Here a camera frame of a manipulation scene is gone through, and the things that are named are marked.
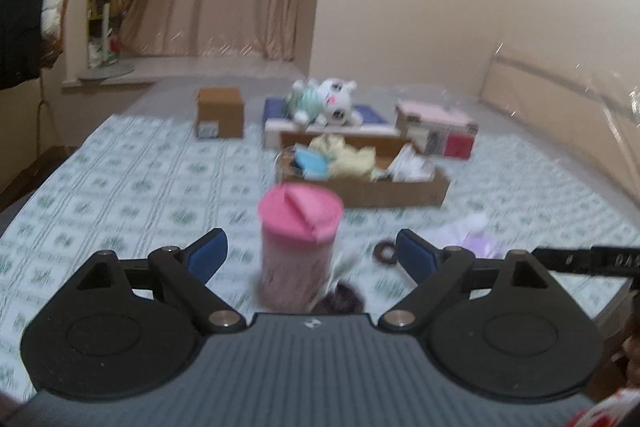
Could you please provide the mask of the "brown hair scrunchie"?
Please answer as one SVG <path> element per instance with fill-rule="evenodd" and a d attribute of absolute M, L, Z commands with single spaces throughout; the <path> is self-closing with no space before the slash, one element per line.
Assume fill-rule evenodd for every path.
<path fill-rule="evenodd" d="M 378 242 L 373 248 L 372 256 L 381 265 L 389 265 L 390 267 L 397 265 L 397 245 L 393 241 Z"/>

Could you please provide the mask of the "white fluffy sock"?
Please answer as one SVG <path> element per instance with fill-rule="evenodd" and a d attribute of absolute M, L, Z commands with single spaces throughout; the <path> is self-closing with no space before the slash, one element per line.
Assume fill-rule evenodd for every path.
<path fill-rule="evenodd" d="M 387 176 L 394 182 L 431 182 L 435 176 L 435 166 L 419 154 L 411 143 L 405 144 L 386 169 Z"/>

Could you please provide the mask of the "yellow fluffy towel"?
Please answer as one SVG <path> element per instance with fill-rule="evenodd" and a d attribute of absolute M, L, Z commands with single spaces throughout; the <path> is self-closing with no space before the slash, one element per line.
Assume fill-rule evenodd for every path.
<path fill-rule="evenodd" d="M 356 147 L 344 136 L 322 134 L 309 143 L 309 148 L 328 162 L 330 179 L 370 179 L 376 168 L 376 150 L 372 146 Z"/>

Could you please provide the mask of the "tissue box with purple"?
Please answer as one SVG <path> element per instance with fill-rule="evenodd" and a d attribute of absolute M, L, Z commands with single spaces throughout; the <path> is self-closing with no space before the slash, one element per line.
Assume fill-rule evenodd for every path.
<path fill-rule="evenodd" d="M 460 246 L 472 251 L 480 259 L 498 259 L 503 255 L 503 248 L 488 229 L 489 218 L 485 213 L 473 213 L 458 221 L 445 225 L 439 232 L 437 245 Z"/>

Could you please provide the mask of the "open brown cardboard tray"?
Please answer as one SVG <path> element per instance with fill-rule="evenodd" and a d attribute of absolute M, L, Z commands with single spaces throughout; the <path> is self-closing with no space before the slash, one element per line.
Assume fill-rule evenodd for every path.
<path fill-rule="evenodd" d="M 360 176 L 306 179 L 293 166 L 295 145 L 309 145 L 318 133 L 284 132 L 276 159 L 276 179 L 279 183 L 306 183 L 333 191 L 341 197 L 345 208 L 404 208 L 440 207 L 450 187 L 450 181 L 442 168 L 436 167 L 430 181 L 372 180 Z"/>

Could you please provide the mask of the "green patterned bed sheet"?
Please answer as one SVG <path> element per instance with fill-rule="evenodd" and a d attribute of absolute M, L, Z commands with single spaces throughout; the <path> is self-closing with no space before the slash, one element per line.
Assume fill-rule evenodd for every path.
<path fill-rule="evenodd" d="M 2 234 L 2 391 L 18 401 L 32 395 L 20 355 L 24 328 L 100 249 L 142 258 L 222 228 L 229 254 L 209 287 L 242 313 L 257 312 L 257 206 L 276 179 L 275 160 L 254 124 L 241 140 L 200 141 L 190 124 L 171 119 L 108 118 Z M 438 208 L 344 213 L 334 275 L 358 289 L 374 317 L 410 282 L 375 262 L 372 249 L 405 228 L 438 245 L 475 232 L 498 251 L 639 243 L 632 222 L 517 136 L 482 136 L 469 160 L 443 160 L 442 169 L 450 185 Z"/>

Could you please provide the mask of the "pink lidded tumbler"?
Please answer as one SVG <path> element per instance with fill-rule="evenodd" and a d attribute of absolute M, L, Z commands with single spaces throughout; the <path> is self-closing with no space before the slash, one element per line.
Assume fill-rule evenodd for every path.
<path fill-rule="evenodd" d="M 342 200 L 309 183 L 282 183 L 258 204 L 262 272 L 258 295 L 274 311 L 304 313 L 329 280 Z"/>

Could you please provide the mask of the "stack of books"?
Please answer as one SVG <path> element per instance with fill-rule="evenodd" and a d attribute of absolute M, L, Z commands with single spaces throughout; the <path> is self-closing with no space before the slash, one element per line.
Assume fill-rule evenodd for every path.
<path fill-rule="evenodd" d="M 426 156 L 468 160 L 478 124 L 462 110 L 449 105 L 411 100 L 396 102 L 396 129 Z"/>

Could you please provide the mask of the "wooden headboard in plastic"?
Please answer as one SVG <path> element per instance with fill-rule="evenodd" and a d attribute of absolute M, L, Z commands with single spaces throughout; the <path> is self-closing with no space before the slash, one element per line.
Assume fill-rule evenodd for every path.
<path fill-rule="evenodd" d="M 500 43 L 480 99 L 526 124 L 639 202 L 639 88 L 580 65 L 559 68 Z"/>

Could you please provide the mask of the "blue surgical face mask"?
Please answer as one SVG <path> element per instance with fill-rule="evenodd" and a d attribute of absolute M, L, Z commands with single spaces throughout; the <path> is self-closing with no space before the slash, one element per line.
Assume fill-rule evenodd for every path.
<path fill-rule="evenodd" d="M 330 162 L 315 150 L 296 144 L 293 147 L 292 169 L 303 179 L 326 181 L 330 177 Z"/>

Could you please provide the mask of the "small brown cardboard box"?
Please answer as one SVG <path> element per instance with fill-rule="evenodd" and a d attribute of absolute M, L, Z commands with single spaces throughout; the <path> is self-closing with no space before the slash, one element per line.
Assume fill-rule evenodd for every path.
<path fill-rule="evenodd" d="M 244 98 L 238 88 L 203 88 L 196 99 L 198 139 L 242 139 Z"/>

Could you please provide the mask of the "white plush bunny toy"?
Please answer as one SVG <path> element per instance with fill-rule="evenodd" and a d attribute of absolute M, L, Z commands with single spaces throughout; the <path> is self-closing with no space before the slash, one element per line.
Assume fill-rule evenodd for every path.
<path fill-rule="evenodd" d="M 299 127 L 361 126 L 363 117 L 352 101 L 354 80 L 296 80 L 285 97 L 285 115 Z"/>

